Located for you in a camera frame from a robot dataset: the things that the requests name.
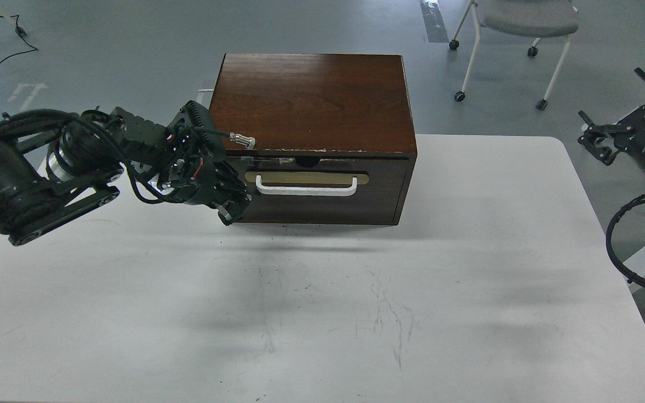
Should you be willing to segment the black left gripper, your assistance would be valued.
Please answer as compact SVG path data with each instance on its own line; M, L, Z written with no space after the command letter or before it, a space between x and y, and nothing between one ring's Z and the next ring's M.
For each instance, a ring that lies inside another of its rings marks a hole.
M111 115L123 121L110 133L139 179L176 202L217 210L226 226L243 218L253 196L233 166L222 164L226 148L207 108L189 100L169 125L122 107Z

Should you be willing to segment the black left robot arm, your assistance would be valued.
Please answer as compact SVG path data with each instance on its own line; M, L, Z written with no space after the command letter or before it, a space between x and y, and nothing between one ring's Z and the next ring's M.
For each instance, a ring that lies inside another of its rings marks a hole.
M253 197L226 161L225 140L251 149L256 138L218 130L194 100L161 125L116 107L69 113L49 108L0 120L0 235L25 245L120 195L127 177L149 205L204 205L223 224L239 221Z

